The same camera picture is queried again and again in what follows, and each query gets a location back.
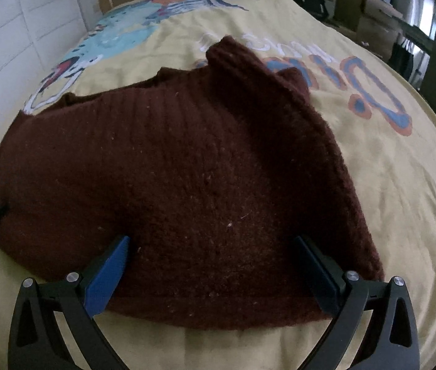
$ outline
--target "knitted garment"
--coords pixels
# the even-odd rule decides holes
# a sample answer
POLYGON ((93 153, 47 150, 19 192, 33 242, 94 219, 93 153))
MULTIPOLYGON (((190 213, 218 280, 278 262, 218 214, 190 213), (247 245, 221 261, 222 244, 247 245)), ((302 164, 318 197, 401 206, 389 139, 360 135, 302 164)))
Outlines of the knitted garment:
POLYGON ((206 55, 20 113, 0 144, 0 248, 52 281, 124 234, 109 310, 198 329, 321 319, 294 236, 383 277, 335 137, 296 68, 270 72, 229 36, 206 55))

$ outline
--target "bed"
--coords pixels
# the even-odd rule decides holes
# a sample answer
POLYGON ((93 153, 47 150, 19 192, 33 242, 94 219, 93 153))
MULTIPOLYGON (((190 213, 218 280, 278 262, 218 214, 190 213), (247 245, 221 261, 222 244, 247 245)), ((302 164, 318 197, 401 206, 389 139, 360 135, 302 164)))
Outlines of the bed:
MULTIPOLYGON (((36 114, 67 91, 90 95, 148 79, 162 66, 206 65, 223 36, 253 50, 272 70, 294 66, 330 125, 355 184, 386 277, 406 280, 415 311, 421 368, 436 365, 436 115, 377 57, 316 21, 292 0, 136 0, 108 12, 31 95, 16 103, 36 114)), ((0 370, 21 281, 30 274, 0 251, 0 370)), ((62 316, 76 364, 88 368, 62 316)), ((276 329, 199 331, 110 312, 96 321, 129 368, 297 368, 328 321, 276 329)), ((339 368, 348 368, 359 327, 339 368)))

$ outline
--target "silver bolt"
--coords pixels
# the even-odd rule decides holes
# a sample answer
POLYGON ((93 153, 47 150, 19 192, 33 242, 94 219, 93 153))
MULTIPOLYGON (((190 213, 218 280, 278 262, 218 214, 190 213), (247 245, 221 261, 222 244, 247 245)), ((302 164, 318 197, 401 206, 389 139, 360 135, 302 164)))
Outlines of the silver bolt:
POLYGON ((23 281, 23 286, 24 286, 25 288, 29 288, 31 285, 33 285, 33 279, 32 279, 32 278, 26 278, 26 279, 23 281))
POLYGON ((394 281, 395 284, 398 285, 398 286, 403 286, 403 285, 405 285, 405 280, 404 280, 403 278, 399 277, 399 276, 395 276, 395 277, 393 278, 393 281, 394 281))
POLYGON ((350 270, 346 272, 346 278, 350 281, 358 281, 360 277, 357 271, 350 270))
POLYGON ((69 273, 67 274, 66 280, 68 282, 76 282, 79 279, 78 273, 69 273))

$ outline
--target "blue cartoon character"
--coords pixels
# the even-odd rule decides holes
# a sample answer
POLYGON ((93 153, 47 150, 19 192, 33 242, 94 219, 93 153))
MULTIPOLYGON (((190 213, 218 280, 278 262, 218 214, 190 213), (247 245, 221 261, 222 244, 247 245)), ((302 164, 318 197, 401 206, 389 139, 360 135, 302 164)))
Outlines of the blue cartoon character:
POLYGON ((101 60, 116 56, 146 41, 163 19, 192 10, 211 7, 233 7, 245 10, 224 0, 142 0, 116 8, 106 14, 83 41, 58 64, 40 84, 23 111, 31 114, 38 108, 58 100, 83 73, 101 60), (59 79, 66 83, 58 93, 40 100, 47 89, 59 79))

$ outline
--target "brown sweater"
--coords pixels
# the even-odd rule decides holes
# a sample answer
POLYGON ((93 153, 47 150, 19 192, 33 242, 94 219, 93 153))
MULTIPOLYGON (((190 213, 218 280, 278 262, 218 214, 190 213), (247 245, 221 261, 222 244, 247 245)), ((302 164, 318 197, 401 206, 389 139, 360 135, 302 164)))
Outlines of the brown sweater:
POLYGON ((340 149, 297 69, 272 73, 231 37, 207 58, 20 113, 0 144, 0 248, 58 280, 126 234, 110 310, 200 329, 320 319, 293 236, 383 277, 340 149))

